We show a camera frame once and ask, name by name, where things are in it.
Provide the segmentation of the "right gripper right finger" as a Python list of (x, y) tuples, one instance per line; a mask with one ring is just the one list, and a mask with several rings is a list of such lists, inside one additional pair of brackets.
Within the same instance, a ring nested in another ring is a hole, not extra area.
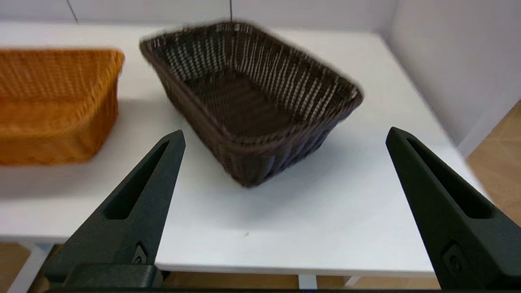
[(520, 226), (414, 135), (385, 144), (441, 289), (518, 291)]

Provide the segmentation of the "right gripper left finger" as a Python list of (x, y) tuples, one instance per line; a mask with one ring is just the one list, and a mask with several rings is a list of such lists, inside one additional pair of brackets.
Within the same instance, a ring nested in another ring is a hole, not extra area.
[(52, 285), (159, 285), (155, 266), (185, 151), (160, 139), (43, 267)]

